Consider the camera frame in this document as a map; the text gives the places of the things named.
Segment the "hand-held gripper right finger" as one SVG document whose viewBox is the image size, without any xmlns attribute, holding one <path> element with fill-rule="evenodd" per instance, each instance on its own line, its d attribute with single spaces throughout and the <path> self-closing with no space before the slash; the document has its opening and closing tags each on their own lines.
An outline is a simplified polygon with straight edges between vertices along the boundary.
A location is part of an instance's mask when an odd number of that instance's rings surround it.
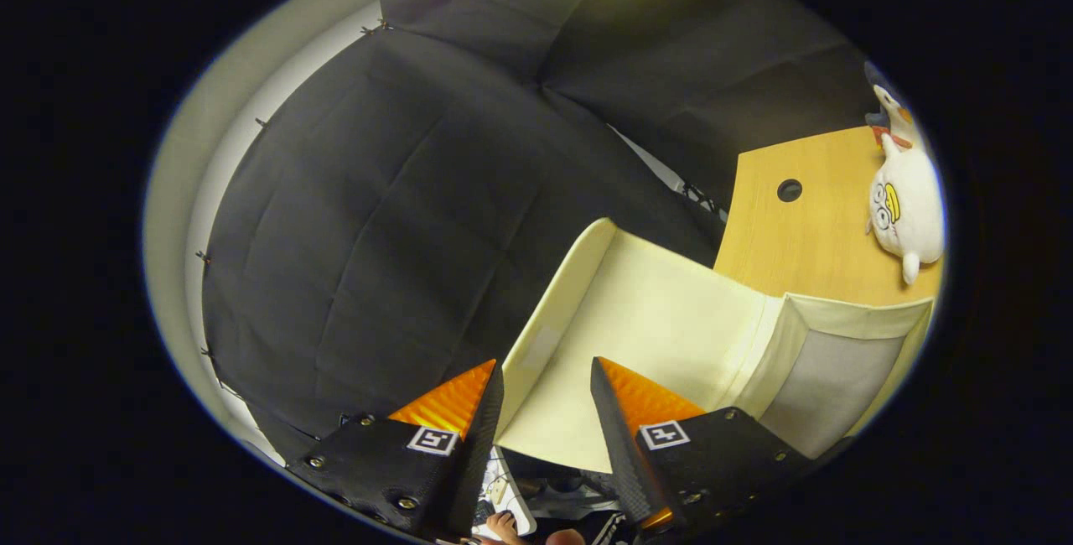
<svg viewBox="0 0 1073 545">
<path fill-rule="evenodd" d="M 614 490 L 643 540 L 712 533 L 815 465 L 741 408 L 706 411 L 598 356 L 590 393 Z"/>
</svg>

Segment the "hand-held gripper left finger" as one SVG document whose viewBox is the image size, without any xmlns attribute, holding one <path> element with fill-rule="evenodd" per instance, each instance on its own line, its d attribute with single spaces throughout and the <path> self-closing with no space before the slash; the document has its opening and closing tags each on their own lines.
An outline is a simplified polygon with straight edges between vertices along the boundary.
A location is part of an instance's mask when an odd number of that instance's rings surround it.
<svg viewBox="0 0 1073 545">
<path fill-rule="evenodd" d="M 342 423 L 286 470 L 371 522 L 424 542 L 462 542 L 503 400 L 503 372 L 488 359 L 385 418 Z"/>
</svg>

